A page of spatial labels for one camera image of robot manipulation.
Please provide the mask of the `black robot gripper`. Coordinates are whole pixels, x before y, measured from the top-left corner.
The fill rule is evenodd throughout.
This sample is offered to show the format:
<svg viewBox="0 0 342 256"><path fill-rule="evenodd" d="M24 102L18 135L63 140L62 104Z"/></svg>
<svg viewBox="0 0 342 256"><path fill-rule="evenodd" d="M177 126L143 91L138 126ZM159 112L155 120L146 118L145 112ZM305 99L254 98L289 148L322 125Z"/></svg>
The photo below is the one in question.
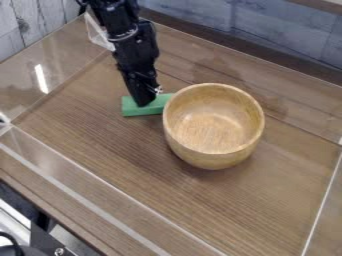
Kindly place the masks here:
<svg viewBox="0 0 342 256"><path fill-rule="evenodd" d="M108 34L129 92L138 106L143 107L157 99L162 90L155 71L159 57L155 26L147 20L130 22L114 19L108 25Z"/></svg>

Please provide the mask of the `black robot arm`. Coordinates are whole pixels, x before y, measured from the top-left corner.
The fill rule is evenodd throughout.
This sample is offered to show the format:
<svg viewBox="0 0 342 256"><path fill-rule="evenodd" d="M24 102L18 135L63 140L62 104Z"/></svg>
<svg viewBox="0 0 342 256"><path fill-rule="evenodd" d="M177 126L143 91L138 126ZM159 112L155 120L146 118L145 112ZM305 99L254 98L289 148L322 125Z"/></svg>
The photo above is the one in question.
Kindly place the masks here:
<svg viewBox="0 0 342 256"><path fill-rule="evenodd" d="M149 105L158 95L161 85L155 61L159 57L154 23L139 17L137 0L86 0L107 40L115 47L113 56L118 70L139 107Z"/></svg>

